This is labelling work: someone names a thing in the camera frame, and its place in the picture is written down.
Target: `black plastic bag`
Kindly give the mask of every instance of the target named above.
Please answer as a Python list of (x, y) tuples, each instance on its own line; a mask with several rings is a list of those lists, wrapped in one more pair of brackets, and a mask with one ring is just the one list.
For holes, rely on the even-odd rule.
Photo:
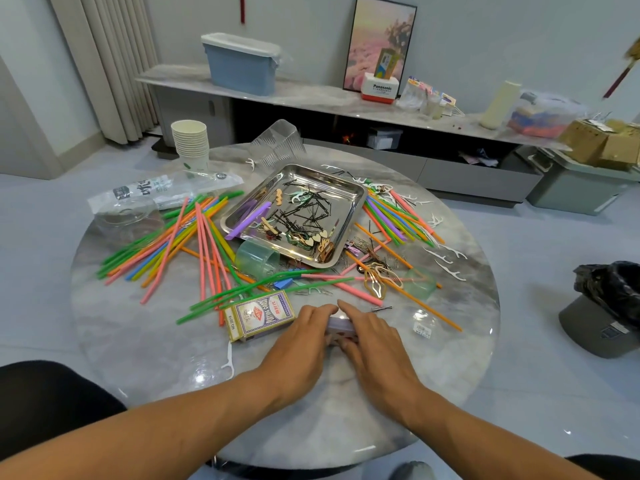
[(583, 264), (573, 272), (574, 290), (594, 300), (622, 323), (640, 329), (640, 265), (629, 261)]

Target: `stainless steel tray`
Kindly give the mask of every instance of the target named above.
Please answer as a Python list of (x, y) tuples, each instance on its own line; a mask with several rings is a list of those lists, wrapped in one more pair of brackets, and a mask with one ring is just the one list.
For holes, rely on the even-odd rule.
[[(294, 182), (295, 184), (285, 186), (284, 184), (288, 182)], [(283, 193), (282, 205), (279, 207), (275, 203), (275, 194), (278, 188), (282, 189)], [(328, 175), (312, 168), (288, 164), (268, 176), (265, 181), (236, 204), (233, 209), (230, 209), (222, 215), (222, 218), (220, 218), (220, 226), (226, 233), (231, 232), (249, 211), (267, 201), (273, 203), (267, 213), (267, 217), (276, 210), (283, 210), (284, 212), (292, 210), (297, 207), (299, 203), (291, 203), (292, 196), (286, 194), (307, 188), (312, 192), (322, 191), (322, 197), (331, 202), (331, 213), (328, 217), (317, 221), (319, 226), (326, 229), (327, 232), (331, 232), (336, 221), (338, 221), (338, 225), (331, 237), (335, 250), (331, 259), (327, 262), (318, 262), (315, 252), (306, 251), (290, 244), (284, 235), (282, 235), (280, 240), (270, 241), (261, 229), (247, 228), (240, 237), (242, 239), (260, 241), (261, 245), (274, 249), (280, 254), (299, 260), (309, 266), (321, 269), (334, 266), (338, 259), (340, 259), (340, 253), (349, 236), (349, 230), (357, 221), (358, 212), (367, 199), (366, 188), (355, 182), (350, 182), (334, 175)], [(299, 224), (302, 224), (301, 221), (304, 219), (297, 217), (297, 220)], [(281, 224), (276, 224), (276, 226), (279, 227), (279, 230), (283, 233), (286, 231), (286, 229), (282, 228), (283, 226)]]

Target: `framed picture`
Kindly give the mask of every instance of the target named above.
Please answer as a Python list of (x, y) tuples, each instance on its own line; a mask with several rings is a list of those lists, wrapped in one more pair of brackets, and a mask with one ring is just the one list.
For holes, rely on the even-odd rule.
[(343, 89), (359, 91), (364, 72), (373, 72), (380, 50), (392, 48), (399, 60), (393, 76), (400, 80), (417, 7), (387, 0), (356, 0)]

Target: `green plastic cup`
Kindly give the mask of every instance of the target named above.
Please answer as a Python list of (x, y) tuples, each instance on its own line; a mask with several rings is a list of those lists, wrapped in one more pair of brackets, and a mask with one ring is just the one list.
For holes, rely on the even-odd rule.
[(421, 301), (427, 301), (437, 286), (436, 278), (420, 266), (409, 269), (401, 277), (404, 278), (404, 290)]
[(234, 261), (240, 271), (258, 280), (276, 273), (279, 263), (280, 253), (250, 239), (240, 244)]

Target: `round marble table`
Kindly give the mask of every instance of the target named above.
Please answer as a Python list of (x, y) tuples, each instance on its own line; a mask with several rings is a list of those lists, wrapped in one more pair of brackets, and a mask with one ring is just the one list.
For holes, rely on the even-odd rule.
[[(498, 293), (484, 252), (443, 202), (409, 178), (350, 153), (309, 145), (307, 151), (309, 160), (301, 164), (316, 168), (334, 165), (355, 177), (391, 184), (402, 195), (431, 201), (416, 206), (425, 220), (431, 220), (432, 215), (444, 219), (437, 227), (438, 234), (466, 259), (443, 248), (438, 253), (453, 261), (446, 266), (459, 271), (466, 281), (448, 275), (418, 243), (407, 244), (401, 253), (407, 261), (427, 267), (437, 277), (442, 289), (429, 298), (428, 305), (464, 331), (460, 333), (434, 319), (393, 290), (385, 299), (385, 305), (393, 309), (379, 315), (398, 329), (423, 384), (455, 404), (464, 403), (489, 365), (500, 328)], [(252, 173), (251, 166), (243, 163), (245, 150), (238, 147), (216, 148), (211, 158), (215, 171), (242, 176), (245, 191), (267, 175), (259, 168)], [(364, 212), (360, 222), (368, 225)], [(141, 306), (143, 293), (138, 284), (118, 280), (106, 287), (96, 279), (99, 263), (111, 252), (91, 226), (74, 259), (71, 291), (81, 345), (110, 391), (126, 405), (135, 406), (228, 379), (228, 369), (220, 370), (227, 361), (228, 335), (225, 328), (218, 327), (218, 315), (175, 324), (198, 300), (197, 259), (186, 253), (176, 257), (159, 290), (146, 306)], [(326, 289), (333, 295), (290, 294), (294, 308), (299, 310), (305, 303), (334, 303), (338, 298), (362, 310), (371, 308), (369, 303), (337, 288)], [(412, 331), (416, 320), (430, 324), (430, 339)], [(277, 336), (278, 332), (234, 344), (236, 373), (258, 366)], [(373, 409), (358, 386), (351, 364), (340, 349), (332, 347), (322, 377), (308, 396), (254, 425), (226, 446), (220, 457), (258, 467), (333, 468), (377, 458), (416, 440)]]

